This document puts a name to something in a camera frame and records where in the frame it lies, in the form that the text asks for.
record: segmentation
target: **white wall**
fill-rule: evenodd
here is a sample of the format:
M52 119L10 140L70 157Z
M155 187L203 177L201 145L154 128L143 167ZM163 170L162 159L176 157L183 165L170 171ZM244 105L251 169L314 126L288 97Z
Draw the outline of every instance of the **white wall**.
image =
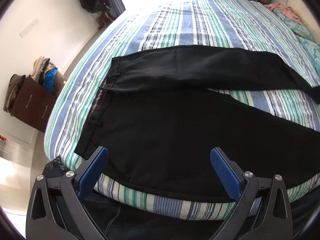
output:
M315 42L320 42L319 25L302 0L271 0L271 2L280 2L291 6L299 16L301 22L309 30Z
M76 54L97 31L96 15L79 0L15 0L0 20L0 104L13 74L28 75L39 56L49 57L64 73ZM34 19L40 23L24 38L19 33ZM0 134L34 146L36 131L0 111Z

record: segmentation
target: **striped bedsheet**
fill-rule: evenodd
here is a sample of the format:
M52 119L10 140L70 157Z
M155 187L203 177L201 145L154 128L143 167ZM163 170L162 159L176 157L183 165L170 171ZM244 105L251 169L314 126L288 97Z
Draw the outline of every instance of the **striped bedsheet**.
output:
M45 152L60 156L75 170L83 159L74 153L96 92L111 59L140 50L202 44L269 51L279 55L311 86L320 80L295 35L260 3L247 0L164 0L161 5L122 14L78 63L52 111ZM233 98L273 115L320 131L320 107L298 90L228 91ZM320 175L288 190L295 201L320 184ZM95 189L122 203L187 220L222 220L234 203L196 203L146 194L101 175ZM254 215L260 199L250 214Z

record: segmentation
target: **teal pillow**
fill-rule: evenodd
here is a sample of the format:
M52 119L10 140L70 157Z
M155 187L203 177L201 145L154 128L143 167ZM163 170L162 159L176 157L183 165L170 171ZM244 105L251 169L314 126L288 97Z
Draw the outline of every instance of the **teal pillow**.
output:
M313 64L313 67L316 69L318 76L320 77L320 46L319 43L315 44L313 41L309 41L307 39L304 39L302 37L298 38L300 44L304 48L304 50L307 52L308 57Z
M287 25L290 30L293 31L294 34L309 41L313 41L310 32L304 25L296 23L294 20L291 20L288 17L284 16L280 10L273 10L273 13L277 15L278 18L280 18L283 21L283 23Z

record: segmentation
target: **drawer handle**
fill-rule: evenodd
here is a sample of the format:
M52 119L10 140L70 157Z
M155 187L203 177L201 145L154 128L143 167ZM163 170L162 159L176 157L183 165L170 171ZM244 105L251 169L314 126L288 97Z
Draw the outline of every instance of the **drawer handle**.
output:
M48 106L45 106L45 111L44 111L44 113L43 113L42 118L44 118L44 115L45 115L45 113L47 112L47 109L48 109Z
M29 105L29 103L30 103L30 101L31 101L31 98L32 98L32 95L30 95L30 98L29 98L29 101L28 101L28 103L27 103L27 105L26 105L26 108L28 108L28 105Z

